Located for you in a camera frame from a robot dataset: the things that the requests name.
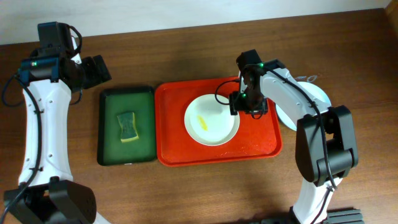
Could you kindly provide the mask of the cream white plate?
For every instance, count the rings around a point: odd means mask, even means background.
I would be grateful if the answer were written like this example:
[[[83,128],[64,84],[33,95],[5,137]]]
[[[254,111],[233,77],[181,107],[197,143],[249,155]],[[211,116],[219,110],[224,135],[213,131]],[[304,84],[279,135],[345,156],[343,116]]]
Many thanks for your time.
[[[205,146],[220,146],[238,132],[240,117],[232,115],[229,100],[221,95],[207,94],[195,98],[184,114],[189,136]]]

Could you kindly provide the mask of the yellow green sponge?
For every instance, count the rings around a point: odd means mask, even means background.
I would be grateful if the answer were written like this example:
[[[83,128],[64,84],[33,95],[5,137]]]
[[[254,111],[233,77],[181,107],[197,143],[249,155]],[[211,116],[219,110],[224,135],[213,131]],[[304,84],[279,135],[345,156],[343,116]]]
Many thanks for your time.
[[[121,128],[121,142],[127,143],[139,139],[136,128],[136,115],[134,112],[126,112],[117,115],[118,123]]]

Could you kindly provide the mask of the light blue plate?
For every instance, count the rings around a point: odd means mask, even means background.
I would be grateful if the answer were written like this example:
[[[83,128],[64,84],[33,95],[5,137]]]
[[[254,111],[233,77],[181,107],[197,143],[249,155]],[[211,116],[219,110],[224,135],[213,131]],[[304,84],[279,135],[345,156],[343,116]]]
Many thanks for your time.
[[[318,98],[320,101],[328,104],[328,106],[331,106],[331,101],[327,94],[318,86],[309,83],[309,82],[298,82],[299,85],[301,85],[304,89],[306,89],[309,93],[311,93],[314,97]],[[285,112],[278,106],[275,106],[276,112],[278,115],[279,120],[288,128],[290,128],[293,131],[297,130],[296,125],[294,122],[285,114]]]

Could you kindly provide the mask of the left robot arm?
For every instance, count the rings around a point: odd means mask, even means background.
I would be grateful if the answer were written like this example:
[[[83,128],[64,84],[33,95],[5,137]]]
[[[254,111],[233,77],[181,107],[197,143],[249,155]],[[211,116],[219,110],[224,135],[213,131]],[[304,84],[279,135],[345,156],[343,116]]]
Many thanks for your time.
[[[25,156],[18,186],[4,193],[4,214],[21,223],[104,223],[93,191],[73,180],[67,117],[73,93],[111,79],[100,55],[81,58],[81,34],[61,22],[37,26],[40,45],[12,79],[27,110]]]

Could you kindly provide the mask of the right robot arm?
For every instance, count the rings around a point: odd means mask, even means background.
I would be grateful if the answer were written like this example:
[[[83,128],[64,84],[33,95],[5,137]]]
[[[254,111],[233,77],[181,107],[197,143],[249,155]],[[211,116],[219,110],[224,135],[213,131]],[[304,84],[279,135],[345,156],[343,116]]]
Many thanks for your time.
[[[239,90],[229,96],[231,114],[243,111],[259,119],[270,99],[296,125],[295,161],[303,177],[298,200],[288,214],[261,222],[363,223],[359,209],[327,209],[338,184],[359,161],[350,110],[313,96],[280,60],[264,62],[255,50],[248,50],[237,57],[236,64]]]

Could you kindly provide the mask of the red plastic tray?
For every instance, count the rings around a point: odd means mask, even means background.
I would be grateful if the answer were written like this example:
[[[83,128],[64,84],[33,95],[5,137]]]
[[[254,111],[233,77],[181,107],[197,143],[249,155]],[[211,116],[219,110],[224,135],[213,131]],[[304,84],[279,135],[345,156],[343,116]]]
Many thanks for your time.
[[[158,160],[180,167],[218,162],[265,159],[282,150],[282,136],[272,101],[261,119],[240,113],[240,124],[232,140],[220,146],[205,146],[192,139],[184,125],[188,105],[197,97],[218,93],[228,96],[238,89],[233,77],[168,82],[155,91],[155,129]]]

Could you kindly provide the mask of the dark green tray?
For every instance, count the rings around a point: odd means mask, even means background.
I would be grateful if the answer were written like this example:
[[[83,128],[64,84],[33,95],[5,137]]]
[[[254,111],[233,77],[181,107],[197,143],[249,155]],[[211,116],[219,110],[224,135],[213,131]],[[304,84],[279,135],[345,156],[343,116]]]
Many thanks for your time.
[[[134,117],[137,138],[121,123]],[[105,89],[99,94],[97,162],[101,166],[157,159],[154,89],[150,86]]]

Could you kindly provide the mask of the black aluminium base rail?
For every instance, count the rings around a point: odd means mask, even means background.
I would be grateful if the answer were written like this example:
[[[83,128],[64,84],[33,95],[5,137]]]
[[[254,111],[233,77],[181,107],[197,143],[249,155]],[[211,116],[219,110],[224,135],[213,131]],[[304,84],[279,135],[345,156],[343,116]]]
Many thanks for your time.
[[[287,216],[266,218],[258,221],[250,221],[250,224],[297,224],[299,221],[289,212]],[[326,218],[321,224],[365,224],[360,209],[343,209],[327,211]]]

